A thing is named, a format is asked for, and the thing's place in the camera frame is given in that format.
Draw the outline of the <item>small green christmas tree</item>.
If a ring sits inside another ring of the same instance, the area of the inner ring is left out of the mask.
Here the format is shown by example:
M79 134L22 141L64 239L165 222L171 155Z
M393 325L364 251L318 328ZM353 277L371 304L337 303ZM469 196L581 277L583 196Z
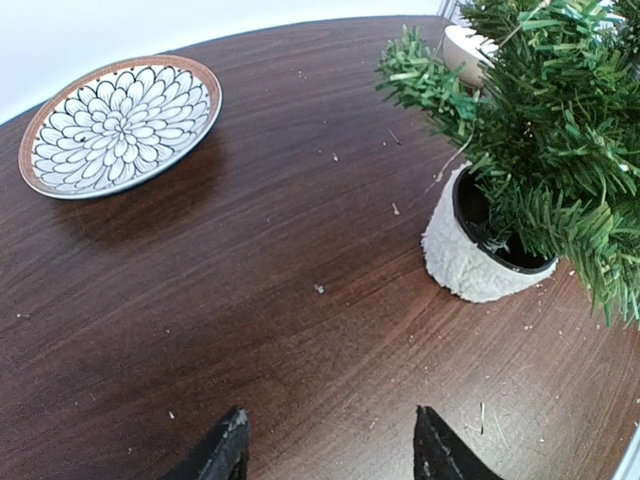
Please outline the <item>small green christmas tree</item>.
M419 108L470 165L471 225L504 256L568 260L606 317L639 320L639 5L468 1L494 44L478 87L414 29L388 43L381 87Z

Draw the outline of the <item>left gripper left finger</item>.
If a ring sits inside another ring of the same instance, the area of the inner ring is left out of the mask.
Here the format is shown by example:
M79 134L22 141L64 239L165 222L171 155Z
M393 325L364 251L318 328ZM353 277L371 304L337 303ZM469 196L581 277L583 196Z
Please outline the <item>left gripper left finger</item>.
M245 408L234 406L161 479L246 479L250 423Z

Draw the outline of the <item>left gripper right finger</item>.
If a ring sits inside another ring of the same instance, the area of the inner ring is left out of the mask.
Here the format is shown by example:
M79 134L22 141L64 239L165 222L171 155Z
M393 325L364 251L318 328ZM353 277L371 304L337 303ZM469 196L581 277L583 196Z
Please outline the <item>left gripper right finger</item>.
M418 406L413 438L415 480L502 480L430 406Z

